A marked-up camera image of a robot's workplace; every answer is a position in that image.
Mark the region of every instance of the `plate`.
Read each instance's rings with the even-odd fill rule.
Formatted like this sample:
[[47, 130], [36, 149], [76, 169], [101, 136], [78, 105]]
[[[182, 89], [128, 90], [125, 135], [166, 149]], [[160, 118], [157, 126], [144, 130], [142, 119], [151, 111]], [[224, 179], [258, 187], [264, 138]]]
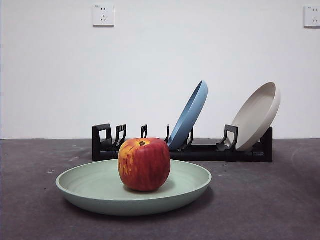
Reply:
[[141, 216], [168, 212], [196, 200], [212, 176], [205, 168], [171, 160], [165, 184], [153, 192], [130, 190], [122, 183], [118, 160], [88, 163], [59, 175], [55, 181], [73, 205], [98, 214]]
[[[251, 95], [232, 122], [238, 127], [237, 151], [248, 151], [261, 139], [275, 119], [280, 102], [280, 91], [273, 82], [264, 84]], [[231, 142], [233, 137], [228, 136], [226, 144]]]
[[172, 131], [168, 141], [168, 147], [171, 151], [177, 150], [187, 139], [205, 105], [207, 96], [208, 86], [205, 81], [201, 81], [194, 90]]

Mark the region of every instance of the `plate rim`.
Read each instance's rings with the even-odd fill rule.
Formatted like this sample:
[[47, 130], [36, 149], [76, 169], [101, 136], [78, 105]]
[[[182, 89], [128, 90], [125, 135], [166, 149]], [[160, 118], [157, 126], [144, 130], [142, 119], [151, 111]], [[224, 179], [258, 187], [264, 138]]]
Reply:
[[199, 187], [196, 187], [190, 191], [186, 191], [186, 192], [183, 192], [183, 193], [180, 193], [180, 194], [173, 194], [173, 195], [168, 195], [168, 196], [160, 196], [160, 197], [153, 197], [153, 198], [149, 198], [149, 199], [136, 199], [136, 198], [133, 198], [133, 199], [106, 199], [106, 198], [102, 198], [102, 197], [90, 197], [90, 196], [87, 196], [87, 195], [81, 195], [81, 194], [78, 194], [78, 193], [75, 193], [73, 191], [70, 191], [70, 190], [67, 190], [66, 188], [62, 187], [59, 183], [59, 180], [61, 179], [61, 177], [65, 174], [67, 174], [68, 172], [70, 171], [73, 171], [77, 168], [83, 168], [84, 166], [87, 166], [87, 165], [91, 165], [91, 164], [99, 164], [99, 163], [103, 163], [103, 162], [110, 162], [110, 161], [118, 161], [118, 159], [110, 159], [110, 160], [103, 160], [103, 161], [97, 161], [97, 162], [89, 162], [89, 163], [85, 163], [85, 164], [82, 164], [82, 165], [79, 165], [79, 166], [76, 166], [76, 167], [73, 167], [73, 168], [70, 168], [66, 171], [64, 171], [63, 173], [61, 173], [55, 180], [55, 184], [56, 186], [58, 187], [58, 189], [60, 191], [62, 191], [63, 193], [66, 193], [66, 194], [69, 194], [69, 195], [72, 195], [72, 196], [76, 196], [78, 198], [83, 198], [83, 199], [88, 199], [88, 200], [95, 200], [95, 201], [110, 201], [110, 202], [138, 202], [138, 201], [153, 201], [153, 200], [159, 200], [159, 199], [167, 199], [167, 198], [173, 198], [173, 197], [178, 197], [178, 196], [182, 196], [182, 195], [186, 195], [186, 194], [190, 194], [190, 193], [193, 193], [193, 192], [196, 192], [206, 186], [209, 185], [209, 183], [211, 182], [212, 180], [212, 174], [210, 173], [209, 170], [207, 170], [206, 168], [200, 166], [200, 165], [197, 165], [197, 164], [194, 164], [194, 163], [191, 163], [191, 162], [185, 162], [185, 161], [180, 161], [180, 160], [174, 160], [174, 159], [171, 159], [171, 161], [173, 162], [179, 162], [179, 163], [182, 163], [182, 164], [190, 164], [190, 165], [193, 165], [193, 166], [196, 166], [200, 169], [202, 169], [203, 171], [205, 171], [209, 178], [208, 180], [202, 184], [201, 186]]

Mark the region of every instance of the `blue plate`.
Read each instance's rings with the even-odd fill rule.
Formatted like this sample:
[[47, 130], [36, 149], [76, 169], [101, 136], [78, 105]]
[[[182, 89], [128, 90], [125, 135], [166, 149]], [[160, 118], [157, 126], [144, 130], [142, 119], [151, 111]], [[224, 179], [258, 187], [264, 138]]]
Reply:
[[176, 123], [168, 141], [170, 150], [182, 146], [194, 127], [208, 96], [208, 86], [201, 81], [186, 104], [178, 122]]

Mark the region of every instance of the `apple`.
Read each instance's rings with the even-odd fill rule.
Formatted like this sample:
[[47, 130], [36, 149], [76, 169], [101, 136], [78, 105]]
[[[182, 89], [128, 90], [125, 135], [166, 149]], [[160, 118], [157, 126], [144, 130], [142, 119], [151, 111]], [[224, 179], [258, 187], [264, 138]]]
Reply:
[[170, 152], [159, 138], [134, 138], [119, 150], [118, 171], [128, 188], [150, 192], [160, 188], [170, 173]]

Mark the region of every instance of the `black dish rack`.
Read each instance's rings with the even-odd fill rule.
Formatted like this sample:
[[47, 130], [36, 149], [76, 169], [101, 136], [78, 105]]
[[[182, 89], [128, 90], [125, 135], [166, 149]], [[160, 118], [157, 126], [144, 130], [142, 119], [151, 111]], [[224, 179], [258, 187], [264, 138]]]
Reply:
[[[105, 139], [100, 138], [100, 132], [105, 131]], [[146, 138], [148, 125], [141, 127], [141, 138]], [[233, 133], [233, 142], [230, 146], [225, 145], [228, 133]], [[92, 160], [104, 161], [117, 159], [121, 145], [126, 140], [127, 125], [117, 126], [115, 129], [115, 140], [112, 139], [110, 124], [96, 125], [92, 127]], [[224, 137], [216, 144], [193, 144], [194, 129], [192, 128], [187, 139], [177, 150], [170, 151], [173, 160], [180, 161], [210, 161], [210, 162], [273, 162], [273, 128], [269, 127], [263, 137], [251, 151], [236, 151], [238, 142], [238, 127], [225, 125]], [[169, 125], [166, 130], [166, 143], [169, 140]]]

